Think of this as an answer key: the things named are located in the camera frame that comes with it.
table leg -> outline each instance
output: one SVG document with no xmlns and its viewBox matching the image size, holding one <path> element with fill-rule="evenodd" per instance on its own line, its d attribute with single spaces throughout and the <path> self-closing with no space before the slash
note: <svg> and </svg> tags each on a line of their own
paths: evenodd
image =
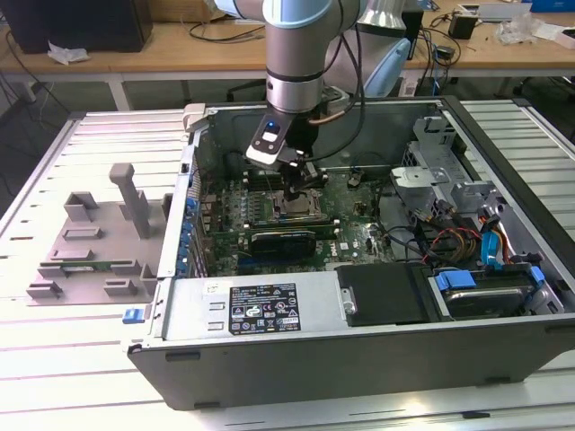
<svg viewBox="0 0 575 431">
<path fill-rule="evenodd" d="M 421 73 L 412 70 L 406 70 L 403 73 L 402 86 L 399 89 L 399 97 L 415 96 L 415 89 L 420 81 L 420 75 Z"/>
<path fill-rule="evenodd" d="M 187 105 L 188 103 L 191 103 L 190 86 L 188 85 L 188 81 L 180 81 L 180 84 L 181 92 L 183 94 L 183 103 L 184 105 Z"/>
<path fill-rule="evenodd" d="M 133 110 L 132 104 L 128 98 L 128 93 L 126 92 L 124 82 L 118 81 L 109 81 L 108 85 L 110 86 L 111 95 L 116 102 L 116 109 L 117 110 Z"/>
</svg>

cable clutter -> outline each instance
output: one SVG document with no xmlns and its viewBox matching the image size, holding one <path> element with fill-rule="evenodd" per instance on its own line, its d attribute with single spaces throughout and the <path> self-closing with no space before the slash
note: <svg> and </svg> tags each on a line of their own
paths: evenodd
<svg viewBox="0 0 575 431">
<path fill-rule="evenodd" d="M 435 20 L 444 19 L 442 17 L 446 17 L 445 19 L 447 19 L 447 15 L 448 14 L 442 15 Z M 455 46 L 447 47 L 440 45 L 440 42 L 438 42 L 438 37 L 442 37 L 441 39 L 443 40 L 450 40 Z M 423 75 L 421 76 L 421 79 L 415 89 L 415 95 L 420 95 L 421 86 L 423 85 L 425 79 L 428 77 L 428 72 L 429 77 L 433 79 L 431 95 L 440 95 L 443 93 L 443 91 L 445 91 L 447 85 L 449 84 L 449 70 L 453 65 L 457 64 L 461 58 L 461 45 L 455 38 L 451 37 L 444 31 L 433 28 L 432 25 L 427 28 L 421 27 L 419 39 L 425 41 L 425 46 L 428 51 L 428 62 L 425 69 L 423 70 Z M 440 71 L 441 67 L 444 69 L 443 77 L 438 76 L 438 72 Z"/>
</svg>

paper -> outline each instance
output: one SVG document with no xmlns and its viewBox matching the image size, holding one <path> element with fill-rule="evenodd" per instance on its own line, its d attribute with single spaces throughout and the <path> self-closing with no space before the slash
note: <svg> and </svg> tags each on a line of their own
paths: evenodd
<svg viewBox="0 0 575 431">
<path fill-rule="evenodd" d="M 555 40 L 557 35 L 565 30 L 567 27 L 562 27 L 561 25 L 547 24 L 544 22 L 537 30 L 534 31 L 533 35 L 539 39 Z"/>
<path fill-rule="evenodd" d="M 88 52 L 85 49 L 61 48 L 51 44 L 50 42 L 48 42 L 48 45 L 50 46 L 48 57 L 63 65 L 68 66 L 70 63 L 86 61 L 90 59 L 90 56 L 88 56 Z"/>
</svg>

gray plastic block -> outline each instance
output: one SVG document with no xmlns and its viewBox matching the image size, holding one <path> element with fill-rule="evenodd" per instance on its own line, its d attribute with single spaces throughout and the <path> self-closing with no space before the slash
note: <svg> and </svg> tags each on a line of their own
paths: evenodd
<svg viewBox="0 0 575 431">
<path fill-rule="evenodd" d="M 137 288 L 129 278 L 114 278 L 104 282 L 104 290 L 109 296 L 135 295 Z"/>
<path fill-rule="evenodd" d="M 39 267 L 38 272 L 46 279 L 66 278 L 66 272 L 62 267 Z"/>
<path fill-rule="evenodd" d="M 119 206 L 119 210 L 121 211 L 122 215 L 124 216 L 124 220 L 126 220 L 127 222 L 131 222 L 132 221 L 132 214 L 129 213 L 128 207 L 126 207 L 126 204 L 122 204 L 120 202 L 118 204 L 118 206 Z"/>
<path fill-rule="evenodd" d="M 92 260 L 93 253 L 90 249 L 84 250 L 53 250 L 50 260 L 77 261 Z"/>
<path fill-rule="evenodd" d="M 140 274 L 142 267 L 137 260 L 131 260 L 128 264 L 112 265 L 111 270 L 116 276 L 135 276 Z"/>
<path fill-rule="evenodd" d="M 152 269 L 148 265 L 144 265 L 142 268 L 142 272 L 140 274 L 140 281 L 144 286 L 144 289 L 148 292 L 150 296 L 154 296 L 155 294 L 155 287 L 158 284 L 158 280 L 155 278 L 155 275 L 152 273 Z"/>
<path fill-rule="evenodd" d="M 113 202 L 100 203 L 95 209 L 88 209 L 91 223 L 76 223 L 66 220 L 60 234 L 45 258 L 46 263 L 58 263 L 54 267 L 39 268 L 37 282 L 57 280 L 63 294 L 54 297 L 33 297 L 30 305 L 92 304 L 92 303 L 148 303 L 155 293 L 158 264 L 164 243 L 165 216 L 161 201 L 151 201 L 149 207 L 150 237 L 140 239 L 131 221 L 126 221 Z M 74 229 L 97 229 L 102 231 L 100 239 L 75 239 L 66 241 L 66 231 Z M 72 251 L 75 258 L 78 251 L 92 251 L 92 257 L 85 266 L 66 268 L 66 261 L 60 264 L 52 260 L 53 252 Z M 132 274 L 114 274 L 113 265 L 137 262 Z M 108 295 L 104 284 L 109 279 L 130 279 L 136 289 L 133 295 Z"/>
<path fill-rule="evenodd" d="M 62 289 L 58 287 L 54 281 L 42 281 L 39 283 L 32 283 L 26 292 L 34 299 L 41 298 L 56 298 L 62 293 Z"/>
<path fill-rule="evenodd" d="M 110 169 L 110 181 L 118 186 L 137 234 L 140 238 L 148 238 L 150 236 L 150 223 L 148 223 L 147 200 L 143 196 L 143 192 L 137 192 L 132 181 L 133 176 L 134 166 L 131 163 L 115 163 Z"/>
<path fill-rule="evenodd" d="M 66 241 L 74 240 L 97 240 L 103 236 L 102 229 L 99 227 L 80 227 L 64 231 L 62 237 Z"/>
<path fill-rule="evenodd" d="M 64 204 L 64 209 L 73 222 L 90 222 L 88 210 L 97 207 L 98 204 L 93 200 L 92 194 L 87 191 L 71 193 Z"/>
</svg>

power supply label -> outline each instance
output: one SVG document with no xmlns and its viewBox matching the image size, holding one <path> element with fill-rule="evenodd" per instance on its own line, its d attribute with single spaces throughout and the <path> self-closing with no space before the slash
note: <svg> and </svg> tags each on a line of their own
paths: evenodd
<svg viewBox="0 0 575 431">
<path fill-rule="evenodd" d="M 301 330 L 296 285 L 243 286 L 230 289 L 232 335 Z"/>
</svg>

